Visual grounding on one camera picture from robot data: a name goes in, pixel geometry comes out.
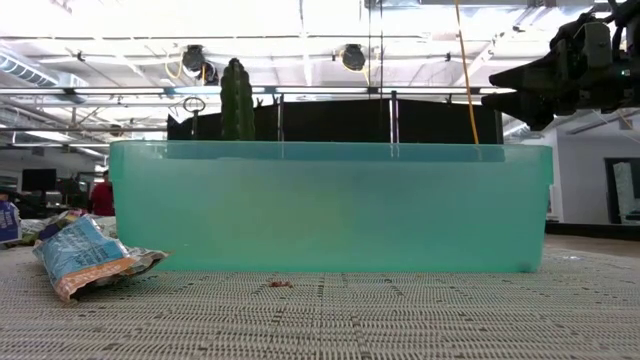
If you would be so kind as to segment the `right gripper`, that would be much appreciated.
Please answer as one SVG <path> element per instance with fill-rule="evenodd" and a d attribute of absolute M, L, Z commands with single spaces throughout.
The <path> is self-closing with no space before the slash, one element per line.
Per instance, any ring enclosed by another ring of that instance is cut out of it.
<path fill-rule="evenodd" d="M 550 48 L 538 60 L 491 75 L 493 86 L 516 91 L 485 95 L 482 105 L 531 130 L 578 109 L 640 108 L 640 12 L 583 13 L 558 30 Z"/>

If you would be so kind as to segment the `blue orange granola bar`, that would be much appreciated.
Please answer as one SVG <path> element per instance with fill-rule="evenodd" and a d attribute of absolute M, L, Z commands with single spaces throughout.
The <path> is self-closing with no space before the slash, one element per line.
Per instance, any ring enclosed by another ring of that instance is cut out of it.
<path fill-rule="evenodd" d="M 33 254 L 44 265 L 54 292 L 64 302 L 88 289 L 141 275 L 169 256 L 161 250 L 124 245 L 105 235 L 103 227 L 88 215 L 37 240 Z"/>

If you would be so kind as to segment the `dark framed panel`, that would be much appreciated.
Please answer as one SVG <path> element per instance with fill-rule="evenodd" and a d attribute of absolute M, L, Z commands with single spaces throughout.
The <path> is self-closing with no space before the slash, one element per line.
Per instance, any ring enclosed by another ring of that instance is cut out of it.
<path fill-rule="evenodd" d="M 605 158 L 604 162 L 609 221 L 640 225 L 640 158 Z"/>

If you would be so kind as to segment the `black partition panel with feet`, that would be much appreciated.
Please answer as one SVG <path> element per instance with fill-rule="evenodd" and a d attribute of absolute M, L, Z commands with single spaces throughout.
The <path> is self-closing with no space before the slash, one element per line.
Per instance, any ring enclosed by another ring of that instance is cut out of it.
<path fill-rule="evenodd" d="M 250 100 L 257 141 L 501 144 L 502 123 L 484 106 L 374 97 L 365 100 Z"/>

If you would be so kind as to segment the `teal plastic bin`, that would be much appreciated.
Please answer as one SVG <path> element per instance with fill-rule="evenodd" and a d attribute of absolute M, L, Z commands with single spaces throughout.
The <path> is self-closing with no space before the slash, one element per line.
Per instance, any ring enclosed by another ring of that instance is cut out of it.
<path fill-rule="evenodd" d="M 168 270 L 533 272 L 552 151 L 531 145 L 120 141 L 117 233 Z"/>

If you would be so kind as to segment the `grey mesh mat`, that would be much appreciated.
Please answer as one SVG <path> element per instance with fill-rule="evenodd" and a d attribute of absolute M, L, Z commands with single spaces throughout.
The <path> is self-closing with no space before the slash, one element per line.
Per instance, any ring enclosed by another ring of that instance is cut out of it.
<path fill-rule="evenodd" d="M 228 359 L 640 360 L 640 259 L 549 248 L 535 273 L 157 268 L 64 303 L 29 249 L 0 250 L 0 360 Z"/>

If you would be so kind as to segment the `green cactus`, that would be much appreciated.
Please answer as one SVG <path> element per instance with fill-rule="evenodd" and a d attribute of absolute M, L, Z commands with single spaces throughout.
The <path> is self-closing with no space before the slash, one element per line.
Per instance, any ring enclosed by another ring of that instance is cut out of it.
<path fill-rule="evenodd" d="M 248 72 L 237 58 L 232 58 L 224 69 L 220 86 L 222 138 L 255 140 L 252 86 Z"/>

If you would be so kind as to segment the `person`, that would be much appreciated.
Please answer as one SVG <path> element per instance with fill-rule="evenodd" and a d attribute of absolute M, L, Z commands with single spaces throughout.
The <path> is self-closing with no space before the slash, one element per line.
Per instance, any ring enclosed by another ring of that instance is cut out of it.
<path fill-rule="evenodd" d="M 114 216 L 113 186 L 109 180 L 109 171 L 103 173 L 103 181 L 91 192 L 89 212 L 97 216 Z"/>

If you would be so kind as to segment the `black monitor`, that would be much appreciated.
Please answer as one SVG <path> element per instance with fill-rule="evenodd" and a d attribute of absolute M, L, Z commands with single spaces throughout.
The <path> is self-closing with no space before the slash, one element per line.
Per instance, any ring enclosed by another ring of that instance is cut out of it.
<path fill-rule="evenodd" d="M 21 190 L 23 192 L 53 191 L 56 189 L 57 170 L 55 168 L 23 169 Z"/>

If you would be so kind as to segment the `black aluminium rig frame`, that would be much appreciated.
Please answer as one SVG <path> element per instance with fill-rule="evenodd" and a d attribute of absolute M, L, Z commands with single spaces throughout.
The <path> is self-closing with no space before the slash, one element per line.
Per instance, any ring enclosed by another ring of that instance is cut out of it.
<path fill-rule="evenodd" d="M 547 222 L 545 225 L 545 233 L 552 235 L 640 242 L 640 225 Z"/>

